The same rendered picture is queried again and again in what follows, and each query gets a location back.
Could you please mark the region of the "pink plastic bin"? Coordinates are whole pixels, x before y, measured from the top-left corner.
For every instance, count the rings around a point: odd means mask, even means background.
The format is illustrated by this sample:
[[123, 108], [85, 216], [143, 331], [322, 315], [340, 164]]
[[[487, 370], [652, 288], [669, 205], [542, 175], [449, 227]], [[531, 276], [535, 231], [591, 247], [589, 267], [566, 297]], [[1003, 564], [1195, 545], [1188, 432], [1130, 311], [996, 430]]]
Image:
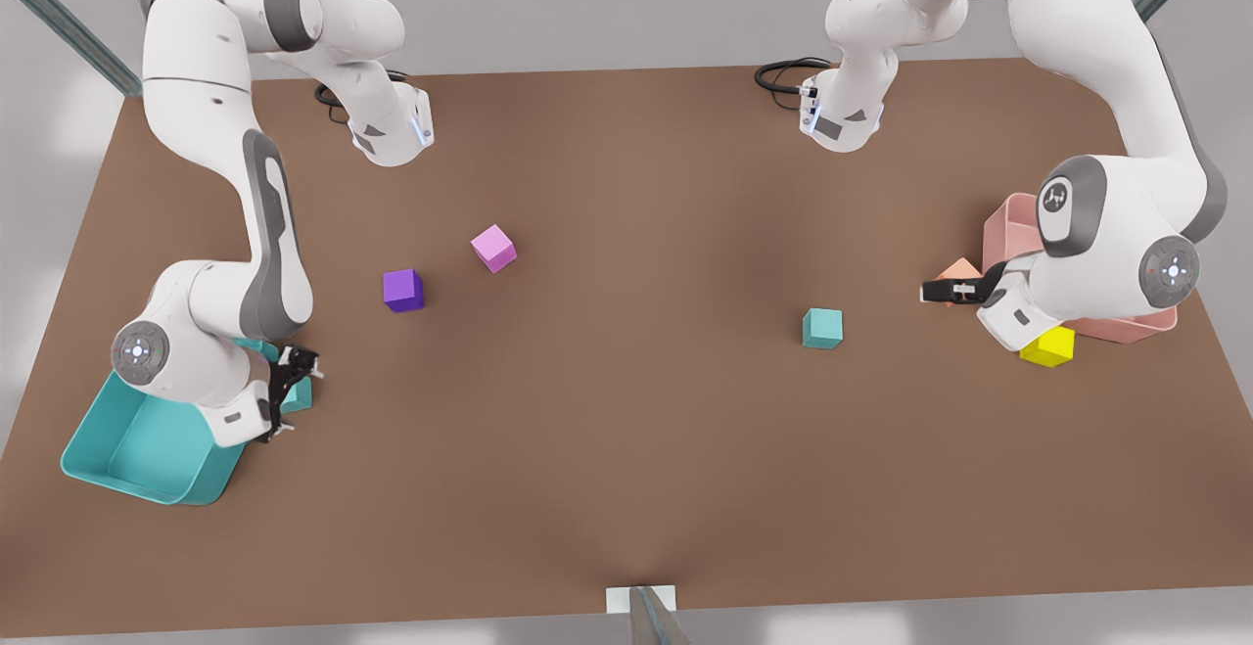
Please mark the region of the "pink plastic bin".
[[[984, 224], [984, 261], [981, 271], [1022, 253], [1042, 249], [1037, 233], [1037, 195], [1007, 195]], [[1079, 336], [1118, 344], [1131, 344], [1177, 328], [1175, 307], [1149, 316], [1116, 319], [1066, 321], [1065, 327]]]

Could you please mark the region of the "yellow cube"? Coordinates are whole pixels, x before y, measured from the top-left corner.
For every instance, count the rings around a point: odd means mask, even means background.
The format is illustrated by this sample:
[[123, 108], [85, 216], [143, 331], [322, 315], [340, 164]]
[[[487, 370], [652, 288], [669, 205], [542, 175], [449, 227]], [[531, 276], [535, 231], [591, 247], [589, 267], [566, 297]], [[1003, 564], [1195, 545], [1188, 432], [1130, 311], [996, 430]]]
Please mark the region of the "yellow cube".
[[1017, 351], [1019, 358], [1053, 368], [1074, 358], [1075, 332], [1055, 327]]

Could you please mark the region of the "purple cube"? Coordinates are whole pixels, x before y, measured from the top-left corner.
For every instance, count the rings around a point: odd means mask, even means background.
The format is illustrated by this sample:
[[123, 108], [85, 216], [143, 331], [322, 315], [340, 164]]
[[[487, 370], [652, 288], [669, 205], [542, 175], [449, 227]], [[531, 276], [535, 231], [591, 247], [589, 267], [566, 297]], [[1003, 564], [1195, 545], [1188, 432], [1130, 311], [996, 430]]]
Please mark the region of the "purple cube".
[[382, 276], [382, 301], [393, 313], [407, 313], [425, 307], [424, 281], [416, 271], [388, 271]]

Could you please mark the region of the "teal plastic bin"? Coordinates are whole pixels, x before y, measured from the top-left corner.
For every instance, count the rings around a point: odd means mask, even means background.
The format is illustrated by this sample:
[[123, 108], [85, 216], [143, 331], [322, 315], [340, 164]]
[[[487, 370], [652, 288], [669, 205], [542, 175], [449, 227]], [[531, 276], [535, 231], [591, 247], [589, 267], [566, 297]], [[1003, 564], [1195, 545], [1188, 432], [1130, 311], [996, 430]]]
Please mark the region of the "teal plastic bin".
[[244, 445], [219, 447], [194, 405], [107, 377], [61, 453], [64, 475], [160, 505], [211, 505]]

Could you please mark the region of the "light pink cube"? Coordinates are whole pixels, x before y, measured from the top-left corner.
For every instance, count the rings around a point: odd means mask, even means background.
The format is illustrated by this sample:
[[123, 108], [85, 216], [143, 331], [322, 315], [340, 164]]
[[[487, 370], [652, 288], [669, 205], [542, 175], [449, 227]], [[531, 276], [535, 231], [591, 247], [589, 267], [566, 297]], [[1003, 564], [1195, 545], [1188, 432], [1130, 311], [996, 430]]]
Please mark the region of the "light pink cube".
[[496, 224], [489, 225], [487, 230], [482, 230], [482, 233], [475, 235], [471, 245], [477, 258], [482, 262], [482, 266], [486, 266], [487, 271], [491, 271], [492, 274], [502, 271], [504, 267], [510, 266], [510, 262], [517, 258], [514, 240]]

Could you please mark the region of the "white post foot plate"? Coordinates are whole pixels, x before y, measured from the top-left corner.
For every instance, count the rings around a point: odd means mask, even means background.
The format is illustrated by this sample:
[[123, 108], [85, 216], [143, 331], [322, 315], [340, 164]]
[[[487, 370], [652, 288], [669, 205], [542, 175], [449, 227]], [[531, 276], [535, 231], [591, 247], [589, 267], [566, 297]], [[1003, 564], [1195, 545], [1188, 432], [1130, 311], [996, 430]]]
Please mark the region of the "white post foot plate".
[[[670, 611], [677, 611], [677, 590], [674, 585], [650, 585], [649, 590], [662, 600], [662, 604]], [[637, 586], [606, 587], [606, 614], [626, 614], [630, 610], [630, 592], [638, 591]]]

